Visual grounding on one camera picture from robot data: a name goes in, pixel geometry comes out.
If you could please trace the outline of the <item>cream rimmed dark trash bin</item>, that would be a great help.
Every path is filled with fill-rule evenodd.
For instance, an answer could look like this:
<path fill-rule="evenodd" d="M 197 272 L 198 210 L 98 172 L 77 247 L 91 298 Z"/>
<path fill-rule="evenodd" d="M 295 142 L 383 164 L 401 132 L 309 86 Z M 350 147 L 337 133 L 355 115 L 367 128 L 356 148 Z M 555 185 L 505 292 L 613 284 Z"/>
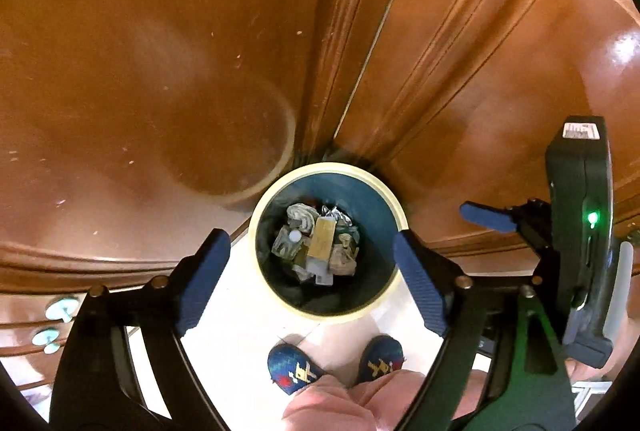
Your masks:
<path fill-rule="evenodd" d="M 375 309 L 400 283 L 395 236 L 408 221 L 382 180 L 323 162 L 279 178 L 250 218 L 255 262 L 273 296 L 317 321 Z"/>

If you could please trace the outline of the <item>tan cardboard box trash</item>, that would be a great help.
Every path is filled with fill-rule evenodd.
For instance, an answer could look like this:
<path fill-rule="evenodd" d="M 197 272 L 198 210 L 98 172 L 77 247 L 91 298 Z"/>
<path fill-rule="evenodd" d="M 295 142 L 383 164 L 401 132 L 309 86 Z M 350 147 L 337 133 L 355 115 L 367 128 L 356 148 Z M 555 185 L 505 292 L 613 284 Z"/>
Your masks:
<path fill-rule="evenodd" d="M 308 257 L 320 261 L 328 261 L 333 248 L 336 221 L 332 217 L 318 217 L 314 224 L 308 249 Z"/>

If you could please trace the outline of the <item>right blue patterned slipper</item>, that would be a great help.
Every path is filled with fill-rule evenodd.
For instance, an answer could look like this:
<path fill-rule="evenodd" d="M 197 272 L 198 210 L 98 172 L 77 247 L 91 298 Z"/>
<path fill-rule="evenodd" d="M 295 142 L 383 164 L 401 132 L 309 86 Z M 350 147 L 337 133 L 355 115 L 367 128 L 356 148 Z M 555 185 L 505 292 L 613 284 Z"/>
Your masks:
<path fill-rule="evenodd" d="M 389 335 L 374 337 L 361 354 L 356 384 L 378 380 L 401 370 L 404 362 L 404 350 L 399 341 Z"/>

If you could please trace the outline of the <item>blue patterned slipper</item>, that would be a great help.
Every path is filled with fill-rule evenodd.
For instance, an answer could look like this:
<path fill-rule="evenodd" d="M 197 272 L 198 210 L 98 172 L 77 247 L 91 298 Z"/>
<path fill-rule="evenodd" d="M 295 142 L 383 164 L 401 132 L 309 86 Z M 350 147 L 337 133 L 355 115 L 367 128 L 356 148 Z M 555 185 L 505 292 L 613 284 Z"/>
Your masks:
<path fill-rule="evenodd" d="M 301 349 L 288 343 L 271 349 L 267 367 L 272 382 L 287 395 L 303 390 L 326 374 Z"/>
<path fill-rule="evenodd" d="M 361 354 L 356 384 L 378 380 L 401 370 L 404 362 L 404 350 L 399 341 L 389 335 L 374 337 Z"/>

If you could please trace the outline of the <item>left blue patterned slipper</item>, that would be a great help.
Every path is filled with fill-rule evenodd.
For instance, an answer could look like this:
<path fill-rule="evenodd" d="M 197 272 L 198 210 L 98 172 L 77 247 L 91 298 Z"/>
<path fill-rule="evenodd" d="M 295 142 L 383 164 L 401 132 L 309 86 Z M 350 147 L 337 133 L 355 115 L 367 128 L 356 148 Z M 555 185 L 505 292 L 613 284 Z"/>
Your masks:
<path fill-rule="evenodd" d="M 303 390 L 326 374 L 301 349 L 288 343 L 271 349 L 267 367 L 272 382 L 287 395 Z"/>

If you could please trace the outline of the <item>pink trouser legs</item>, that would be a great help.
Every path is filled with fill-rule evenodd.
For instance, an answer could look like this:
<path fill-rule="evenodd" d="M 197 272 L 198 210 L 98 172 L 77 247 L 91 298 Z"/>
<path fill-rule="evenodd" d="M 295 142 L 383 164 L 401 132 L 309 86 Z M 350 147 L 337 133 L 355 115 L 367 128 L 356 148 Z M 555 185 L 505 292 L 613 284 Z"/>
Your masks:
<path fill-rule="evenodd" d="M 325 375 L 293 395 L 282 430 L 393 430 L 408 411 L 425 376 L 397 370 L 352 388 Z"/>

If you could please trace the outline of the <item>right wooden cabinet door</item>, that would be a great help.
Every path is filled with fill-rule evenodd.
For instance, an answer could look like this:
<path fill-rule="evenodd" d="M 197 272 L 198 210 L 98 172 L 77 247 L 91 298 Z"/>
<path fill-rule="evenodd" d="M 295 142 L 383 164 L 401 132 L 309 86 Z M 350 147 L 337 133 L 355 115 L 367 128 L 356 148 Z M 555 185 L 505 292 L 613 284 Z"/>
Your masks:
<path fill-rule="evenodd" d="M 395 191 L 410 227 L 471 274 L 530 272 L 514 234 L 461 203 L 549 196 L 544 152 L 570 116 L 605 119 L 614 229 L 639 232 L 639 14 L 631 0 L 393 0 L 332 140 Z"/>

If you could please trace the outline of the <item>wooden cabinet door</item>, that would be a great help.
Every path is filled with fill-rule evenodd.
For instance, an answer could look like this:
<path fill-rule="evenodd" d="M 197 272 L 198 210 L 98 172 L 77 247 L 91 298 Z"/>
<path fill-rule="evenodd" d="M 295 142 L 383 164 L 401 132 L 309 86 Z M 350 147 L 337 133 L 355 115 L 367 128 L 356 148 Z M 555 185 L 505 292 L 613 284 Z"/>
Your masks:
<path fill-rule="evenodd" d="M 639 232 L 639 14 L 631 0 L 393 0 L 332 140 L 395 191 L 410 227 L 471 274 L 530 272 L 514 234 L 461 203 L 549 196 L 544 152 L 570 116 L 605 119 L 614 229 Z"/>
<path fill-rule="evenodd" d="M 321 154 L 360 0 L 1 0 L 1 288 L 129 286 Z"/>

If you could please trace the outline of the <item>left wooden cabinet door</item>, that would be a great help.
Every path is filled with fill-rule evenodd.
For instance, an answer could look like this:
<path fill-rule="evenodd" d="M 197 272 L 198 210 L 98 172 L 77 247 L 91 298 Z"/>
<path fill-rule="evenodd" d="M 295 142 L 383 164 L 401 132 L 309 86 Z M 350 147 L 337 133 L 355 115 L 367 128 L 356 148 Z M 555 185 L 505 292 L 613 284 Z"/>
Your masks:
<path fill-rule="evenodd" d="M 1 0 L 1 288 L 129 286 L 321 154 L 360 0 Z"/>

